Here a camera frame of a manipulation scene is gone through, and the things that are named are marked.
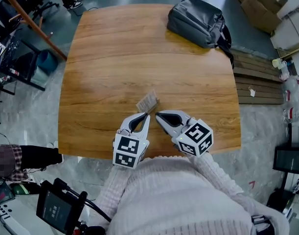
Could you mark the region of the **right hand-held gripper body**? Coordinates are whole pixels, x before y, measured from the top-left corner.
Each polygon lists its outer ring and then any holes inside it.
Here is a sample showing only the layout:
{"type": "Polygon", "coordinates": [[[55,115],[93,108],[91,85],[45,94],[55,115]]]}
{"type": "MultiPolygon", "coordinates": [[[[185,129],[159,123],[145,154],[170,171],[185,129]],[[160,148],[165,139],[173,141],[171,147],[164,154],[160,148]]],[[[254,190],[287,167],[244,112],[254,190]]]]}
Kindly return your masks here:
{"type": "Polygon", "coordinates": [[[200,157],[213,145],[213,130],[201,119],[191,117],[171,140],[179,151],[200,157]]]}

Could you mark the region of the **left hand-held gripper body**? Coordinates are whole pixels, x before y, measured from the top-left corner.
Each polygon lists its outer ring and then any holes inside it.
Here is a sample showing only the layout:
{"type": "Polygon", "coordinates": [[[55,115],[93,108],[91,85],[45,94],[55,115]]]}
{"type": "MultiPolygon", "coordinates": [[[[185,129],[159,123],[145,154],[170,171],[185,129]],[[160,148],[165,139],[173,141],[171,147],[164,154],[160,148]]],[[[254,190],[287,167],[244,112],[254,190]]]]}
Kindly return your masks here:
{"type": "Polygon", "coordinates": [[[149,146],[147,139],[116,134],[113,142],[113,165],[135,169],[149,146]]]}

